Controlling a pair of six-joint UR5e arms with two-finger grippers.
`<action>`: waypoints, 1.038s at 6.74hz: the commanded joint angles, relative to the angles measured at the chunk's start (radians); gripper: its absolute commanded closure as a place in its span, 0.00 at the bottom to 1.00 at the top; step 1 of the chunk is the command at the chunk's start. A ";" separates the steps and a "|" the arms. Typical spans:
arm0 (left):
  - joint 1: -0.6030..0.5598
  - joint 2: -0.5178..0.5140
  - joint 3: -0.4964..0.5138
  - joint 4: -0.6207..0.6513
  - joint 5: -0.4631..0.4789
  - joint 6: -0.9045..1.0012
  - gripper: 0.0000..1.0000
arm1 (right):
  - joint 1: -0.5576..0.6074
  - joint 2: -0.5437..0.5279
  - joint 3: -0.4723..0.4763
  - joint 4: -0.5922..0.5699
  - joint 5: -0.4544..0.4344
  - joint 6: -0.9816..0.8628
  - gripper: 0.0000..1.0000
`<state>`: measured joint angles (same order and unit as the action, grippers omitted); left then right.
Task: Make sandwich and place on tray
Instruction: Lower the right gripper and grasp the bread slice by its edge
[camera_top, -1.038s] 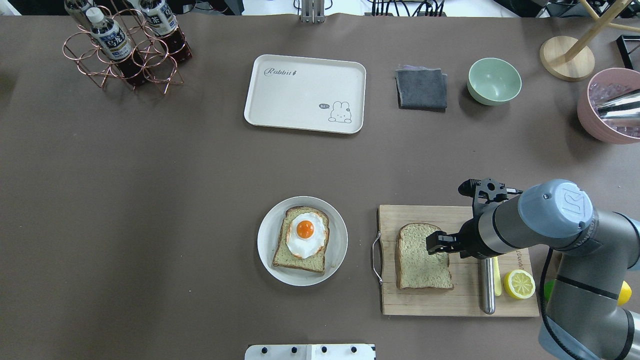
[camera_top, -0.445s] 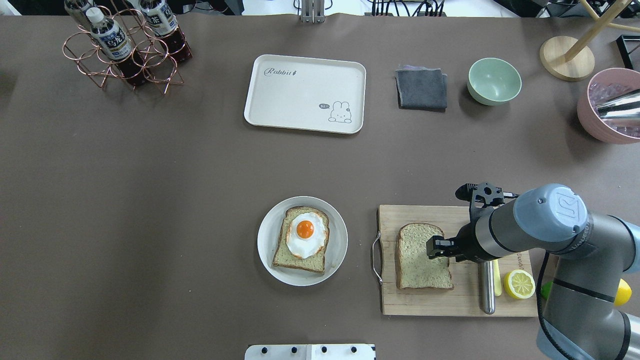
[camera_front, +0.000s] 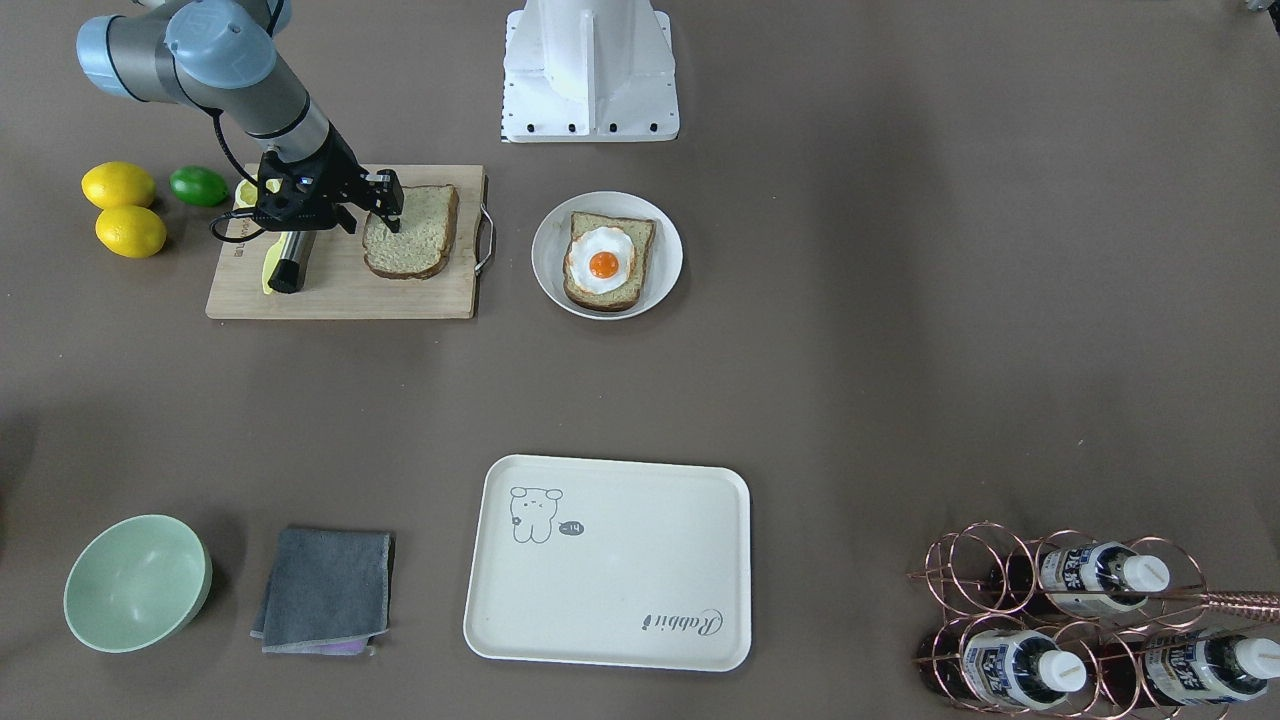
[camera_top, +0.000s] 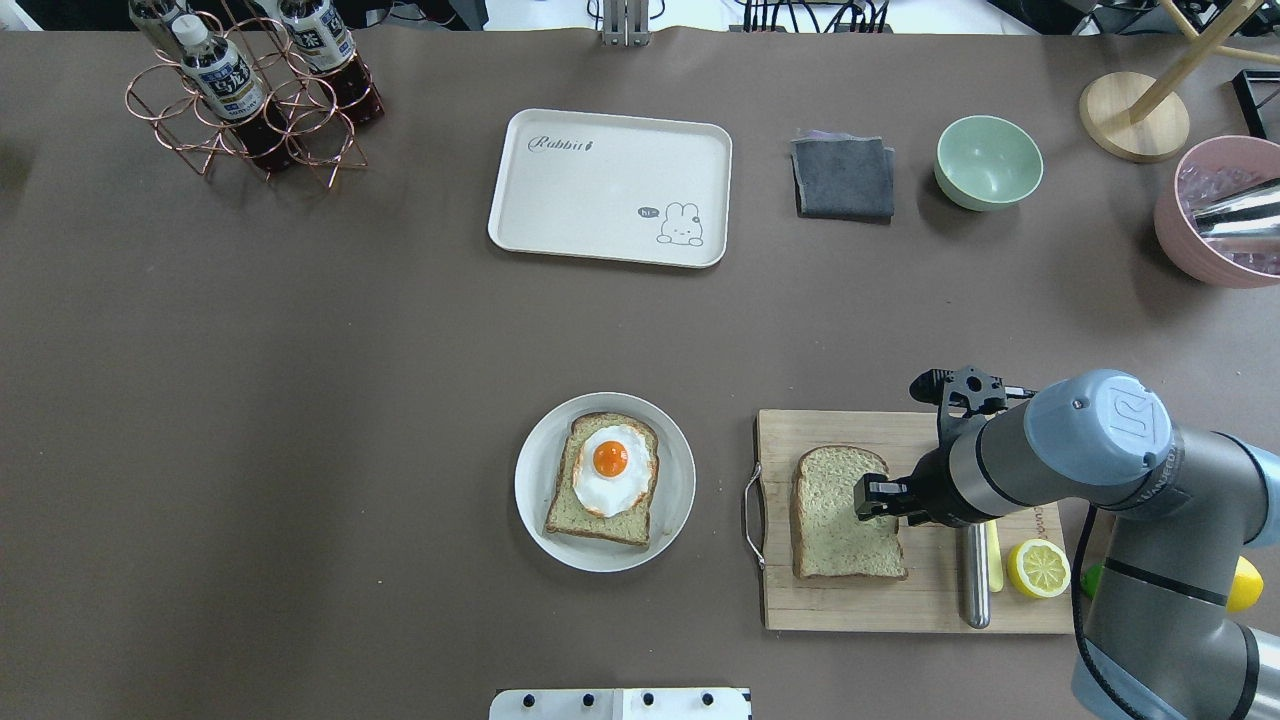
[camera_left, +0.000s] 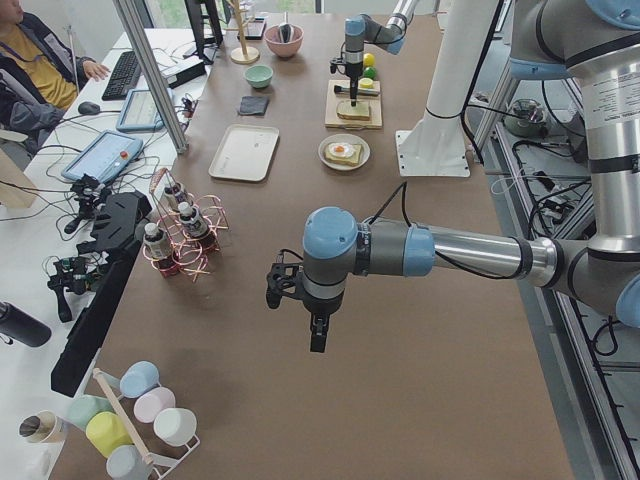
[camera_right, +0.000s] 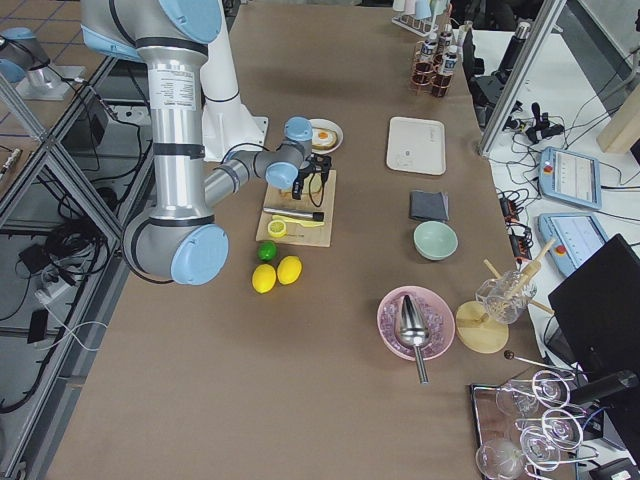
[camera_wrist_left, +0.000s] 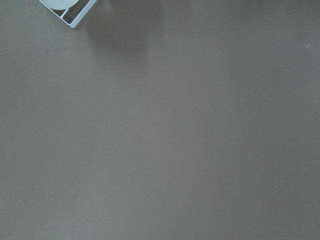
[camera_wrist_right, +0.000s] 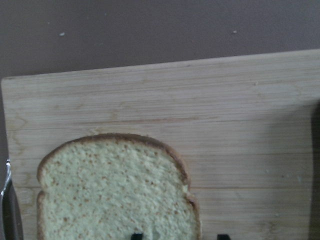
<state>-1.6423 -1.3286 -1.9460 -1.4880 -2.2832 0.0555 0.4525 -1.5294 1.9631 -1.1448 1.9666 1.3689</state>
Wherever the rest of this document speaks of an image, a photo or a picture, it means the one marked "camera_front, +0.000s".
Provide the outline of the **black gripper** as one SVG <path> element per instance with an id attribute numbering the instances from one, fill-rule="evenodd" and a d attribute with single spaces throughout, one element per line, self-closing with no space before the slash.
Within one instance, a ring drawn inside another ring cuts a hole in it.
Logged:
<path id="1" fill-rule="evenodd" d="M 320 149 L 302 161 L 284 161 L 275 150 L 259 164 L 259 201 L 250 218 L 266 232 L 328 231 L 353 234 L 353 204 L 401 231 L 403 190 L 390 169 L 372 173 L 348 149 Z"/>

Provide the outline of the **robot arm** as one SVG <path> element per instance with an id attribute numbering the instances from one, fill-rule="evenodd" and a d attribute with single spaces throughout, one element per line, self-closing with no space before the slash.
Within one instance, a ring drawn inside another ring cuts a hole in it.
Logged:
<path id="1" fill-rule="evenodd" d="M 100 15 L 76 38 L 87 78 L 119 97 L 229 115 L 262 150 L 251 214 L 266 232 L 353 232 L 356 205 L 401 229 L 393 170 L 361 167 L 274 44 L 287 1 L 164 1 Z"/>

